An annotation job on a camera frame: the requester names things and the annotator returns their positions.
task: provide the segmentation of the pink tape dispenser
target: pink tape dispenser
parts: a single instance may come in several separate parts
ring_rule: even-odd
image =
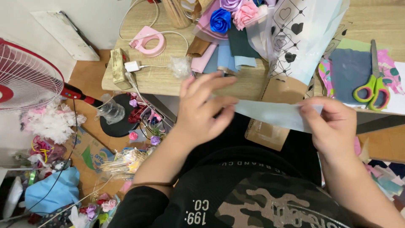
[[[140,37],[145,37],[149,34],[156,34],[156,33],[158,33],[158,31],[152,29],[149,26],[145,26],[142,28],[142,30],[140,32],[138,32],[138,34],[134,37],[134,39],[140,38]],[[158,39],[159,40],[158,45],[156,47],[154,47],[153,49],[146,49],[145,48],[146,43],[152,39]],[[155,56],[160,55],[166,48],[166,39],[160,33],[160,34],[145,37],[145,38],[142,38],[139,40],[133,40],[129,43],[129,46],[140,51],[146,57],[155,57]]]

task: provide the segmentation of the person's left hand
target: person's left hand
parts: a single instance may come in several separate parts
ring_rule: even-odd
[[[236,77],[222,77],[222,71],[184,80],[180,90],[177,123],[172,132],[190,147],[208,142],[221,134],[230,124],[235,111],[233,105],[239,99],[230,96],[208,99],[213,91],[232,85],[236,80]]]

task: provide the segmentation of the scissors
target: scissors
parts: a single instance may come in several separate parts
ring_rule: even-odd
[[[369,78],[367,84],[358,87],[356,90],[353,91],[353,97],[359,102],[369,102],[368,108],[373,111],[381,111],[387,107],[388,102],[390,101],[390,92],[385,87],[382,81],[382,75],[380,74],[379,67],[378,67],[378,59],[377,59],[377,45],[375,40],[371,40],[371,62],[372,62],[372,75]],[[362,89],[367,90],[367,97],[360,98],[358,92]],[[378,96],[383,95],[383,103],[382,105],[376,106],[375,102],[377,101]]]

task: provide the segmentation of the black shirt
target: black shirt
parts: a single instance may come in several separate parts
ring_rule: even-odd
[[[352,227],[345,210],[288,162],[268,151],[218,151],[185,173],[170,199],[140,186],[118,206],[109,228]]]

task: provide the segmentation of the gray felt sheet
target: gray felt sheet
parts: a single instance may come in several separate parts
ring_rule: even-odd
[[[330,79],[335,89],[335,97],[346,104],[362,105],[353,97],[353,91],[365,85],[372,72],[371,53],[354,51],[352,49],[336,49],[329,59],[332,60]],[[359,97],[365,98],[366,90],[359,92]],[[379,96],[376,104],[382,103]]]

